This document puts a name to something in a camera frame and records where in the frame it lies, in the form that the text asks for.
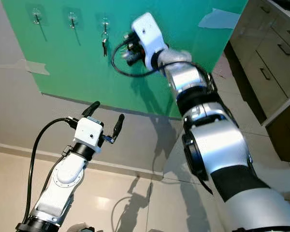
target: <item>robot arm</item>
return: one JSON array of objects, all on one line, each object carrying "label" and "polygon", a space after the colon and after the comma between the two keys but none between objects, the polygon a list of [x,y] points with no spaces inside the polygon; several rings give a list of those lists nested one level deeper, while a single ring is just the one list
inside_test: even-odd
[{"label": "robot arm", "polygon": [[54,167],[48,188],[42,192],[36,205],[22,223],[18,232],[57,232],[73,202],[74,192],[82,183],[85,168],[104,141],[113,144],[121,131],[124,115],[119,116],[112,136],[103,135],[104,124],[91,117],[100,103],[96,101],[83,112],[83,118],[68,118],[76,129],[74,147],[67,146],[65,157]]},{"label": "robot arm", "polygon": [[209,181],[226,231],[290,231],[289,203],[256,176],[211,74],[190,64],[188,52],[168,48],[150,13],[137,18],[132,30],[125,59],[129,65],[142,59],[149,73],[160,70],[167,77],[183,117],[189,168],[205,187]]}]

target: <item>tape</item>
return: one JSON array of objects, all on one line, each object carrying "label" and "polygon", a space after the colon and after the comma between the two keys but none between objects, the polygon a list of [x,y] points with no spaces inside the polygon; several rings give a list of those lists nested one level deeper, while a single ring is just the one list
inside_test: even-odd
[{"label": "tape", "polygon": [[211,13],[202,18],[198,26],[211,29],[234,29],[240,16],[240,14],[213,8]]},{"label": "tape", "polygon": [[15,64],[0,64],[0,69],[19,69],[31,73],[49,75],[49,72],[45,69],[45,64],[27,61],[25,59],[20,59]]}]

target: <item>cabinet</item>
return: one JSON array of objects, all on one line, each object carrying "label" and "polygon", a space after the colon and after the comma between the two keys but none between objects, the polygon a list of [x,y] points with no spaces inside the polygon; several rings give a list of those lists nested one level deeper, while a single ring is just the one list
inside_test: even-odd
[{"label": "cabinet", "polygon": [[285,17],[278,17],[272,28],[290,46],[290,20]]},{"label": "cabinet", "polygon": [[269,29],[257,51],[275,79],[290,97],[290,46],[273,29]]},{"label": "cabinet", "polygon": [[290,106],[266,127],[281,160],[290,162]]},{"label": "cabinet", "polygon": [[290,102],[290,12],[271,0],[249,0],[230,42],[267,125]]},{"label": "cabinet", "polygon": [[254,52],[246,67],[248,80],[267,117],[270,117],[287,97],[258,53]]},{"label": "cabinet", "polygon": [[249,59],[272,25],[277,13],[262,0],[250,0],[230,39],[245,69]]}]

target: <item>green board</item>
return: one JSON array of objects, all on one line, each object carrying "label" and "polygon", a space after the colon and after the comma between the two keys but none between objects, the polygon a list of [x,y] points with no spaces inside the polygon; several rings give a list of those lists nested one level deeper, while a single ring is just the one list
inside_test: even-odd
[{"label": "green board", "polygon": [[[26,60],[45,63],[50,75],[34,73],[42,93],[78,101],[99,100],[103,105],[144,113],[179,117],[166,78],[159,73],[129,78],[115,72],[111,52],[123,41],[131,23],[150,12],[164,41],[187,50],[193,61],[209,72],[219,59],[232,29],[198,27],[212,8],[240,14],[247,0],[2,0]],[[32,11],[41,14],[34,24]],[[77,16],[69,25],[68,13]],[[103,57],[103,18],[109,26],[108,56]],[[128,72],[145,72],[144,65],[129,67],[118,55],[118,66]]]}]

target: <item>white wall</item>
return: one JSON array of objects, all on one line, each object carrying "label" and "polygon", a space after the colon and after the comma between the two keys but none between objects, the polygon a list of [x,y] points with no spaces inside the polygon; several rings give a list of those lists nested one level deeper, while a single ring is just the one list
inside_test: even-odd
[{"label": "white wall", "polygon": [[[14,64],[22,58],[0,2],[0,64]],[[46,123],[57,117],[79,117],[85,108],[85,104],[42,95],[32,75],[24,70],[0,69],[0,143],[31,148]],[[104,122],[106,132],[112,132],[118,116],[119,112],[106,109],[99,109],[94,115]],[[157,157],[154,170],[161,171],[182,130],[181,122],[163,116],[125,116],[116,144],[104,144],[96,159],[151,170]],[[58,124],[47,131],[38,149],[61,153],[72,138],[73,130]]]}]

